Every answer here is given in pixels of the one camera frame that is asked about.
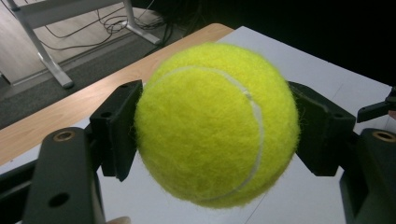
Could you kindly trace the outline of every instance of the white table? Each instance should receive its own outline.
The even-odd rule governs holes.
[[[322,61],[246,27],[233,31],[219,42],[259,52],[287,80],[312,88],[355,116],[361,107],[384,101],[390,92],[390,86]],[[85,127],[87,124],[88,118],[74,126]],[[357,124],[354,131],[360,133],[369,127],[396,133],[396,121],[388,116]],[[0,173],[35,159],[38,148],[1,166]],[[338,183],[342,173],[340,168],[335,177],[316,177],[294,156],[285,174],[265,195],[243,208],[224,210],[202,208],[175,199],[150,177],[138,155],[124,182],[103,177],[101,172],[99,176],[107,220],[128,216],[134,224],[343,224],[346,222]]]

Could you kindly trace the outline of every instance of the desk leg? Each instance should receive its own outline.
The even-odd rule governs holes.
[[[137,26],[136,22],[134,22],[134,11],[132,8],[131,0],[123,0],[123,4],[125,5],[126,15],[128,18],[128,24],[126,27],[132,32],[142,36],[143,38],[147,39],[149,42],[155,45],[161,44],[160,38],[142,30],[139,26]]]
[[[69,89],[73,87],[74,83],[72,79],[62,70],[62,68],[52,60],[50,55],[44,49],[43,45],[41,44],[40,40],[38,39],[35,31],[30,27],[29,23],[23,17],[23,12],[19,7],[12,8],[15,16],[18,18],[21,26],[23,27],[26,34],[29,35],[30,39],[32,40],[35,48],[38,50],[38,57],[40,58],[41,62],[49,69],[49,71],[55,76],[61,86],[65,89]]]

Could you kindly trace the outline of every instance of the white desk frame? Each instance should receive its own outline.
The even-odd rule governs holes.
[[[15,17],[20,22],[26,34],[29,35],[33,44],[37,48],[38,57],[41,62],[55,76],[61,86],[65,89],[73,87],[73,80],[62,70],[62,68],[50,57],[44,46],[41,44],[34,29],[45,26],[56,21],[63,21],[83,13],[87,13],[98,8],[108,7],[119,2],[123,2],[128,18],[127,28],[134,33],[144,37],[149,42],[157,45],[161,40],[140,29],[134,22],[134,12],[131,0],[63,0],[63,1],[42,1],[19,7],[14,0],[8,3]]]

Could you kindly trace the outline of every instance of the tennis ball seam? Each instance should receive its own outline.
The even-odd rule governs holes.
[[[200,70],[204,70],[204,71],[209,71],[209,72],[213,72],[215,74],[218,74],[222,77],[224,77],[227,81],[229,81],[232,85],[234,85],[238,90],[241,91],[242,94],[244,94],[247,99],[249,100],[250,106],[252,108],[253,111],[253,117],[255,118],[255,120],[258,123],[259,126],[259,150],[258,153],[256,155],[256,160],[252,166],[252,169],[250,170],[249,175],[247,176],[247,178],[245,178],[244,181],[242,181],[242,183],[237,186],[236,188],[232,189],[231,191],[221,194],[219,196],[216,197],[212,197],[209,199],[204,199],[201,200],[201,202],[209,202],[209,201],[215,201],[218,199],[222,199],[222,198],[226,198],[230,195],[235,194],[237,191],[239,191],[240,189],[242,189],[244,186],[246,186],[251,179],[253,179],[254,175],[257,173],[257,171],[259,170],[260,167],[260,163],[262,160],[262,152],[263,152],[263,145],[264,145],[264,127],[263,127],[263,121],[262,121],[262,109],[259,107],[259,105],[254,101],[252,95],[250,94],[250,92],[248,91],[248,89],[242,85],[242,83],[240,83],[238,80],[236,80],[235,78],[233,78],[230,74],[228,74],[227,72],[217,69],[217,68],[211,68],[211,67],[203,67],[203,66],[197,66],[197,65],[188,65],[188,66],[183,66],[183,67],[179,67],[176,68],[174,70],[169,71],[168,73],[164,74],[162,77],[160,77],[158,80],[156,80],[156,82],[154,82],[151,85],[151,88],[153,86],[155,86],[157,83],[160,83],[162,80],[164,80],[167,77],[170,77],[174,74],[177,74],[179,72],[183,72],[189,69],[200,69]]]

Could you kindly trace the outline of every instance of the tennis ball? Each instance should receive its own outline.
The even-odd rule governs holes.
[[[272,187],[299,136],[287,81],[261,55],[205,43],[160,65],[134,117],[138,151],[169,193],[242,206]]]

